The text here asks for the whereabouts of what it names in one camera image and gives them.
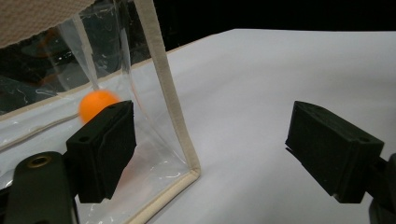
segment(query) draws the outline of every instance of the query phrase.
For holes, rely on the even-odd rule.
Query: white tabletop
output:
[[[202,176],[150,223],[369,223],[285,149],[293,102],[323,106],[396,152],[396,33],[231,30],[169,54]]]

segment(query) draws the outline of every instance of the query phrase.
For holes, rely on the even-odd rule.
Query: woven fabric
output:
[[[1,0],[0,49],[48,30],[94,0]]]

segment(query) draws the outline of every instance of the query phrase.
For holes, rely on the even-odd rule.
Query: clear plastic sheet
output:
[[[95,89],[134,102],[137,147],[111,200],[76,198],[81,223],[125,222],[190,170],[133,1],[96,1],[59,26],[0,49],[0,57],[7,58],[0,70],[0,188],[11,185],[24,158],[65,153],[65,141],[82,126],[78,103]]]

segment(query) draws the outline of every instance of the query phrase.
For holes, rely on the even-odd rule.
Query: transparent plastic bag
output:
[[[159,48],[153,46],[152,30],[140,20],[142,10],[148,10],[145,20],[156,16],[152,2],[96,1],[57,27],[0,49],[2,56],[15,54],[13,64],[25,63],[26,48],[35,53],[38,62],[40,49],[40,56],[45,57],[39,59],[45,61],[39,64],[46,65],[40,67],[41,77],[32,91],[25,77],[17,79],[15,74],[4,73],[14,70],[2,65],[0,77],[12,79],[7,85],[1,82],[2,91],[7,91],[4,99],[21,99],[19,92],[24,104],[2,108],[1,188],[12,187],[13,169],[24,158],[43,151],[66,152],[65,141],[83,125],[77,116],[78,104],[84,95],[97,89],[113,91],[121,100],[134,102],[137,147],[111,200],[78,202],[81,223],[148,220],[198,177],[198,173],[191,175],[191,161],[197,169],[199,162],[183,130],[178,100],[166,94],[168,89],[176,92],[172,85],[166,85],[173,83],[169,68],[163,69],[166,56],[158,51],[164,49],[163,43]],[[159,34],[158,23],[154,25],[153,31]],[[29,63],[26,74],[36,71],[37,64]],[[192,154],[187,158],[186,148]]]

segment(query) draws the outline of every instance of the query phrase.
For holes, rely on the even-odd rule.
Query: ping pong ball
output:
[[[87,123],[105,107],[119,101],[119,97],[111,91],[92,91],[82,98],[81,103],[79,103],[78,113],[82,121]]]

